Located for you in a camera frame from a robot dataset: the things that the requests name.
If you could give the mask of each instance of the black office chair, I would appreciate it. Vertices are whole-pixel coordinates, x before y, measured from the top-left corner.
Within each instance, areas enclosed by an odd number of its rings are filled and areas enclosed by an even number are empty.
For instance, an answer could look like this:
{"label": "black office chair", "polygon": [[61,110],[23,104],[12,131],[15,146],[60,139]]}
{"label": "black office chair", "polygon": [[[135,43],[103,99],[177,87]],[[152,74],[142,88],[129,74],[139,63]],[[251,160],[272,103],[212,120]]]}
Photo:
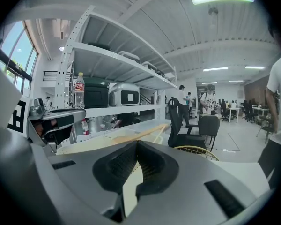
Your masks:
{"label": "black office chair", "polygon": [[217,132],[219,131],[220,128],[220,124],[221,124],[220,120],[218,119],[217,116],[206,115],[201,117],[198,124],[199,124],[200,135],[211,136],[209,145],[211,144],[212,138],[214,138],[210,150],[212,151],[212,148],[214,147],[215,137],[217,136]]}
{"label": "black office chair", "polygon": [[244,103],[244,119],[248,119],[249,118],[249,104],[248,103]]}
{"label": "black office chair", "polygon": [[222,109],[222,118],[220,118],[220,120],[222,119],[223,121],[229,121],[230,112],[226,109],[225,103],[221,103],[221,109]]}
{"label": "black office chair", "polygon": [[172,148],[178,146],[197,146],[206,149],[205,138],[200,135],[178,134],[181,129],[180,119],[177,112],[179,101],[172,97],[168,102],[169,114],[171,120],[171,133],[168,140],[168,145]]}
{"label": "black office chair", "polygon": [[258,116],[258,114],[253,112],[252,103],[249,103],[248,107],[249,107],[249,113],[247,116],[248,117],[247,122],[249,122],[249,121],[251,121],[252,123],[256,122],[255,117]]}

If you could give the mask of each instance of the small bottle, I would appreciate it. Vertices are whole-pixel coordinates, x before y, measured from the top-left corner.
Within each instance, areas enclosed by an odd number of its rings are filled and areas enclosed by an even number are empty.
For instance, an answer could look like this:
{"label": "small bottle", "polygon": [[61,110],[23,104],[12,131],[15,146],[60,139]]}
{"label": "small bottle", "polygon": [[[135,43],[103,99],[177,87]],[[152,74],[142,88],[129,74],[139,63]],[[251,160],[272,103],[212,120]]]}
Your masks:
{"label": "small bottle", "polygon": [[83,135],[89,135],[89,127],[85,119],[82,120],[82,130],[83,130]]}
{"label": "small bottle", "polygon": [[75,82],[75,108],[84,108],[84,80],[83,73],[78,74]]}

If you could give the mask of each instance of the white device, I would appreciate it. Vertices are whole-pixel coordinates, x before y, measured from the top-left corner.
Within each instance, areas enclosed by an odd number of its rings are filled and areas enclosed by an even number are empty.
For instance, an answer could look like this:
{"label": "white device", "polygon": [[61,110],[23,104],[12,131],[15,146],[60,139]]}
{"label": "white device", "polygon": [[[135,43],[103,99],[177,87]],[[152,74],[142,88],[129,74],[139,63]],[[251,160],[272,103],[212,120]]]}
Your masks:
{"label": "white device", "polygon": [[130,106],[140,103],[140,88],[134,84],[118,83],[109,90],[110,106]]}

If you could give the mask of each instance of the man in white shirt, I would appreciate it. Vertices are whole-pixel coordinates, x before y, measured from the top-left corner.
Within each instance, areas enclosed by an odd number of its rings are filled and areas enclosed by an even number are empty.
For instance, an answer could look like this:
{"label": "man in white shirt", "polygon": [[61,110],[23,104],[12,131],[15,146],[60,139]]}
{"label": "man in white shirt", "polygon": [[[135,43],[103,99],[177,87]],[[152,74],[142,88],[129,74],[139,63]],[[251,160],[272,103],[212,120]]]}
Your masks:
{"label": "man in white shirt", "polygon": [[49,96],[46,97],[45,108],[46,108],[46,110],[50,110],[51,109],[51,101],[50,101],[50,97]]}
{"label": "man in white shirt", "polygon": [[185,123],[186,126],[189,125],[189,117],[188,117],[188,105],[186,104],[186,101],[188,100],[188,98],[186,98],[186,95],[184,94],[184,86],[181,85],[179,87],[179,91],[178,94],[176,96],[176,98],[179,101],[179,118],[180,118],[180,122],[182,124],[182,120],[183,120],[183,115],[185,118]]}
{"label": "man in white shirt", "polygon": [[200,99],[200,103],[203,106],[204,114],[211,114],[211,111],[214,111],[216,105],[215,94],[213,93],[213,85],[208,84],[207,92],[204,93]]}
{"label": "man in white shirt", "polygon": [[[269,32],[281,48],[281,36],[271,21]],[[279,116],[273,98],[277,90],[280,93]],[[281,178],[281,58],[272,67],[266,88],[266,100],[274,119],[274,133],[263,149],[258,162],[266,177],[273,172],[268,183],[270,188],[274,188],[277,187]]]}

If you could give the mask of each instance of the white desk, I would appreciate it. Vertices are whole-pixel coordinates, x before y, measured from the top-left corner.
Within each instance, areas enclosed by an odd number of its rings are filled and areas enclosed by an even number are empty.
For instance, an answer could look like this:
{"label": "white desk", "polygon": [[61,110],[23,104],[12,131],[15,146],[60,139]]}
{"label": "white desk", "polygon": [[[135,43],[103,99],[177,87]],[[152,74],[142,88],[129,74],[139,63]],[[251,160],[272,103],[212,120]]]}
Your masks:
{"label": "white desk", "polygon": [[264,116],[264,112],[268,112],[269,111],[268,109],[264,109],[264,108],[260,108],[260,107],[253,107],[253,111],[254,110],[262,111],[262,116]]}
{"label": "white desk", "polygon": [[231,122],[231,111],[232,111],[232,110],[236,110],[236,111],[237,111],[236,123],[238,123],[239,107],[235,107],[235,108],[226,107],[226,109],[230,110],[229,122]]}
{"label": "white desk", "polygon": [[245,184],[256,197],[270,190],[266,176],[259,163],[230,163],[211,160]]}

